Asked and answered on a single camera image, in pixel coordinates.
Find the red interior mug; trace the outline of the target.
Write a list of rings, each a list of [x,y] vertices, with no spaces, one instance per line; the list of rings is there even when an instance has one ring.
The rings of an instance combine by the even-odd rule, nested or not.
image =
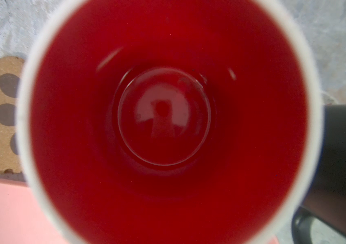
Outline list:
[[[320,91],[280,1],[63,1],[23,68],[17,146],[71,244],[264,244],[312,183]]]

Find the black mug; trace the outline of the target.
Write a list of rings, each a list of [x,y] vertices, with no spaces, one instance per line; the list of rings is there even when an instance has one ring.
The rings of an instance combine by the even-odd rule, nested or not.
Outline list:
[[[295,244],[312,243],[314,220],[346,238],[346,105],[324,108],[324,137],[312,185],[291,222]]]

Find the brown paw print coaster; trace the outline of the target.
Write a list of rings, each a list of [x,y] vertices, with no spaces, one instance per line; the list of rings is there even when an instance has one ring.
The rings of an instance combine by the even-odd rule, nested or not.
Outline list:
[[[0,174],[21,173],[16,145],[15,111],[17,89],[24,59],[0,59]]]

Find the pink silicone tray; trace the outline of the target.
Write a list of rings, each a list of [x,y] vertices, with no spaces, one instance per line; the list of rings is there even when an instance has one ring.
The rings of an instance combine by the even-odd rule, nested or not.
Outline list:
[[[0,179],[0,244],[65,244],[26,183]]]

